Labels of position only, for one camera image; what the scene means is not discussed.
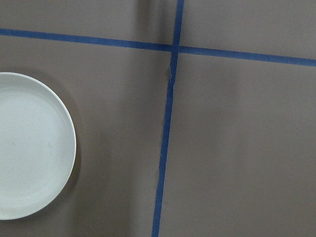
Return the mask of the round cream plate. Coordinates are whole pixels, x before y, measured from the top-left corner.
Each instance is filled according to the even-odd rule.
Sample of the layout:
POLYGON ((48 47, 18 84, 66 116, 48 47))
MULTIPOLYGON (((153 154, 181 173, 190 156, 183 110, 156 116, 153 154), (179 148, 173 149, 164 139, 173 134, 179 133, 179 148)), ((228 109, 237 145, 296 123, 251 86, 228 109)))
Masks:
POLYGON ((65 187, 76 158, 72 118, 44 83, 0 75, 0 218, 14 220, 49 205, 65 187))

